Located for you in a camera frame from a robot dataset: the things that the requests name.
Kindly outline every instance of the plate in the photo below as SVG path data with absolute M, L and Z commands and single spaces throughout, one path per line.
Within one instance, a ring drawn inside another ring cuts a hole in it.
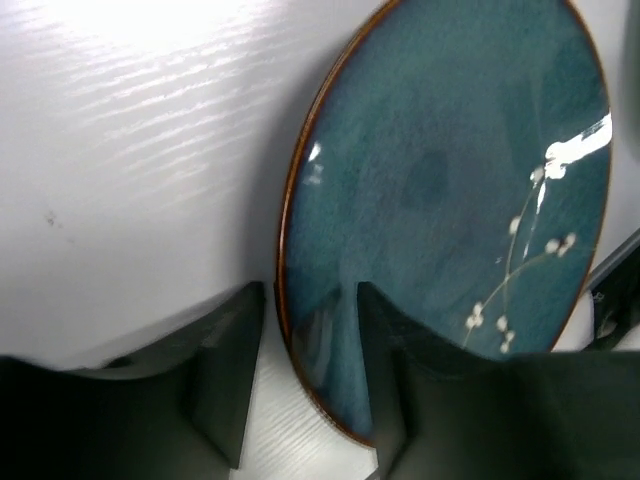
M 357 282 L 495 360 L 551 350 L 582 289 L 612 124 L 560 0 L 398 0 L 359 31 L 304 124 L 277 258 L 302 384 L 371 443 Z

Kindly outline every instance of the floral branch design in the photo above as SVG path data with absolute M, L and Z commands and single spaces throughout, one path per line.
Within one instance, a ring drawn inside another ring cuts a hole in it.
M 467 317 L 465 322 L 465 327 L 467 329 L 467 335 L 463 342 L 463 347 L 466 347 L 471 333 L 476 329 L 480 328 L 484 325 L 484 310 L 485 308 L 494 300 L 494 298 L 502 292 L 502 314 L 495 322 L 495 328 L 502 336 L 502 343 L 500 344 L 500 353 L 506 354 L 509 353 L 511 348 L 511 343 L 516 338 L 516 332 L 509 328 L 509 319 L 507 318 L 507 306 L 508 306 L 508 286 L 509 282 L 520 275 L 525 270 L 551 258 L 558 257 L 562 258 L 564 255 L 576 244 L 577 236 L 575 233 L 569 233 L 565 238 L 557 239 L 552 238 L 545 245 L 544 252 L 527 259 L 522 265 L 518 268 L 512 270 L 512 262 L 511 259 L 514 253 L 514 247 L 516 243 L 516 239 L 520 234 L 520 229 L 522 226 L 522 217 L 525 215 L 527 211 L 527 207 L 531 203 L 531 199 L 534 198 L 534 194 L 536 191 L 540 191 L 544 186 L 545 180 L 545 170 L 543 167 L 536 168 L 530 176 L 531 183 L 533 184 L 529 195 L 522 207 L 520 214 L 514 217 L 509 224 L 509 235 L 511 236 L 511 244 L 509 245 L 509 254 L 507 256 L 507 261 L 505 264 L 505 273 L 504 278 L 500 282 L 500 284 L 489 294 L 489 296 L 483 302 L 477 302 L 472 310 L 471 315 Z M 525 250 L 524 258 L 526 259 L 527 252 Z

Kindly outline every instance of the white table surface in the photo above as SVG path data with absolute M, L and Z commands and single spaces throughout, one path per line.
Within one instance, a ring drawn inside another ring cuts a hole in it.
M 633 86 L 622 68 L 634 53 L 623 48 L 631 1 L 575 2 L 614 121 L 596 262 L 640 226 Z M 232 286 L 270 284 L 305 113 L 379 3 L 0 0 L 0 352 L 59 368 L 99 362 Z M 371 473 L 373 453 L 328 426 L 301 391 L 273 302 L 258 367 L 234 479 Z

